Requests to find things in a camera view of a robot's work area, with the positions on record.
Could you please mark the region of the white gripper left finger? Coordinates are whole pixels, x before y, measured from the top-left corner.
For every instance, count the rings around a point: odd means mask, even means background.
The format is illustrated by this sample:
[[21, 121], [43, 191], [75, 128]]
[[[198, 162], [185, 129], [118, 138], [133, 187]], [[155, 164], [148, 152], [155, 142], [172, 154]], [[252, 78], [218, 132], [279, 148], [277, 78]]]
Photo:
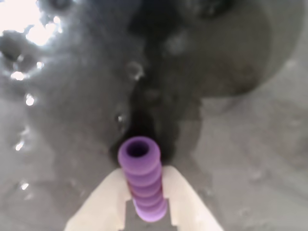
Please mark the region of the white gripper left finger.
[[122, 169], [111, 172], [69, 219], [66, 231], [122, 231], [131, 193]]

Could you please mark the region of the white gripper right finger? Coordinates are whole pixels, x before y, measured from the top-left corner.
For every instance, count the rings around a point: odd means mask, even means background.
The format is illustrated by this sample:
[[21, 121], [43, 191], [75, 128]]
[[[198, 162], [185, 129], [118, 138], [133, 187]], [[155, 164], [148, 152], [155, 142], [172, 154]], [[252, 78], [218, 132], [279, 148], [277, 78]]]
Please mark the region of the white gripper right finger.
[[162, 186], [163, 195], [169, 202], [171, 225], [177, 230], [224, 230], [190, 183], [175, 167], [163, 167]]

